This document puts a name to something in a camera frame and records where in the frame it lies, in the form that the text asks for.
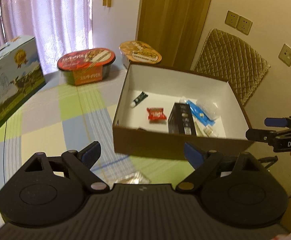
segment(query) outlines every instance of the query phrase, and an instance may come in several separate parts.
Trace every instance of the white wall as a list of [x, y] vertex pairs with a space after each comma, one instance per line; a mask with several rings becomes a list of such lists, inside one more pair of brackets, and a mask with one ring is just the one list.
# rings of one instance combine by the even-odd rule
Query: white wall
[[102, 0], [93, 0], [93, 45], [114, 51], [112, 67], [122, 69], [119, 45], [135, 40], [140, 0], [112, 0], [112, 7], [102, 6]]
[[[225, 25], [227, 11], [233, 11], [253, 22], [248, 36]], [[291, 0], [212, 0], [192, 67], [212, 28], [218, 28], [247, 41], [271, 65], [268, 74], [248, 101], [245, 109], [254, 128], [264, 129], [266, 117], [291, 115], [291, 67], [279, 58], [284, 43], [291, 47]], [[273, 154], [272, 148], [256, 143], [250, 149], [256, 156]], [[279, 153], [273, 175], [291, 193], [291, 157]]]

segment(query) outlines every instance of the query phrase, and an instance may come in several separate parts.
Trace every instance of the plastic food container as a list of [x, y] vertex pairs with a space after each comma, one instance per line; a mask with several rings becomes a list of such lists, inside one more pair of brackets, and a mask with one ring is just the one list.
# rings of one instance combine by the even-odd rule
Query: plastic food container
[[69, 84], [79, 86], [107, 78], [114, 61], [113, 51], [95, 48], [66, 54], [58, 60], [57, 66]]
[[119, 50], [126, 67], [129, 67], [131, 61], [157, 64], [162, 60], [156, 50], [142, 41], [126, 41], [120, 44]]

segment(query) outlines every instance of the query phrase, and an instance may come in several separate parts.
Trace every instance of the quilted fabric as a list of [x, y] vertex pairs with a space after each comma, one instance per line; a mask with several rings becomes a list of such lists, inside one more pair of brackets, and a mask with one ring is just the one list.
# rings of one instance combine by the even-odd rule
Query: quilted fabric
[[270, 65], [240, 38], [213, 29], [207, 36], [194, 71], [228, 80], [245, 105]]

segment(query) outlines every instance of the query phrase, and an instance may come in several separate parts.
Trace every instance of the red snack packet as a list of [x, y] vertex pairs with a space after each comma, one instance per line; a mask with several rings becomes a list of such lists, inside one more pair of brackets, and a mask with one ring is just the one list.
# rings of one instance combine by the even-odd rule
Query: red snack packet
[[167, 120], [167, 117], [164, 115], [164, 109], [160, 107], [148, 107], [147, 111], [149, 113], [149, 121], [161, 121]]

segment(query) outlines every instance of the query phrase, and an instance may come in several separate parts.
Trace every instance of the plaid tablecloth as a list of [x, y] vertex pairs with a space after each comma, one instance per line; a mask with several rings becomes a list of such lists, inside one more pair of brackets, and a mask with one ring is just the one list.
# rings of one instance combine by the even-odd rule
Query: plaid tablecloth
[[141, 171], [152, 183], [175, 186], [190, 174], [193, 169], [186, 161], [114, 152], [111, 125], [125, 75], [126, 70], [111, 72], [102, 82], [79, 87], [66, 84], [60, 72], [48, 75], [47, 85], [0, 128], [0, 189], [35, 152], [58, 156], [95, 140], [102, 154], [91, 170], [108, 184]]

